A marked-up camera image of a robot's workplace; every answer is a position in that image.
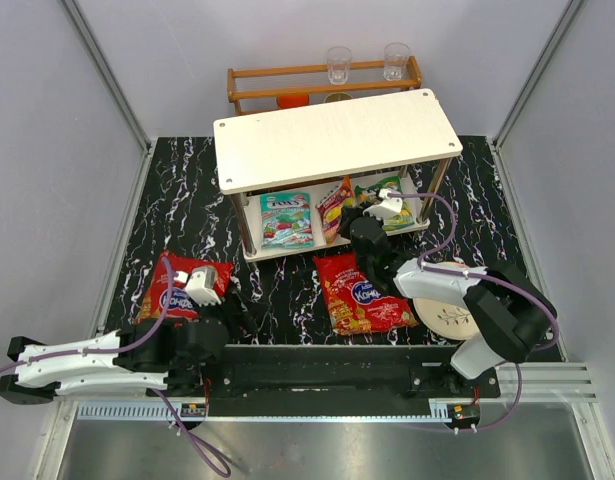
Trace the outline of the orange Fox's candy bag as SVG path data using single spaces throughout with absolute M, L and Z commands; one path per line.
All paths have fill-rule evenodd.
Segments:
M 342 221 L 342 209 L 354 207 L 355 197 L 352 191 L 351 180 L 345 176 L 317 203 L 324 240 L 331 245 L 338 237 Z

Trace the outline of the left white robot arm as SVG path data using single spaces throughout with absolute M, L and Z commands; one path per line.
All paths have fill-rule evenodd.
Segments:
M 228 343 L 255 333 L 265 310 L 235 287 L 205 304 L 197 292 L 171 287 L 159 306 L 155 318 L 85 341 L 50 346 L 12 338 L 0 397 L 39 405 L 94 394 L 200 395 L 209 387 L 205 368 L 220 362 Z

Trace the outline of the teal Fox's mint candy bag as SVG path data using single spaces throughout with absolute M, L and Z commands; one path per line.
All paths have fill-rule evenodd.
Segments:
M 263 194 L 260 210 L 264 249 L 298 249 L 314 245 L 308 193 Z

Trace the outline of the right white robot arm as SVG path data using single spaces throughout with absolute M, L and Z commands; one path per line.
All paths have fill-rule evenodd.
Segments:
M 513 264 L 442 266 L 428 256 L 391 248 L 384 221 L 399 213 L 410 194 L 383 189 L 377 203 L 342 208 L 340 236 L 351 242 L 357 268 L 383 295 L 429 299 L 466 309 L 478 332 L 453 353 L 450 365 L 468 380 L 503 363 L 521 364 L 559 336 L 557 311 Z

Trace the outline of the green yellow Fox's candy bag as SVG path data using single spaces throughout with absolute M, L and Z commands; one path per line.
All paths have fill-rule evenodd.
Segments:
M 376 197 L 380 189 L 391 189 L 397 193 L 402 192 L 400 178 L 398 176 L 384 177 L 377 183 L 369 186 L 357 185 L 354 187 L 356 201 Z M 409 206 L 403 201 L 402 210 L 399 215 L 384 220 L 383 230 L 386 232 L 397 231 L 407 228 L 416 223 L 416 220 Z

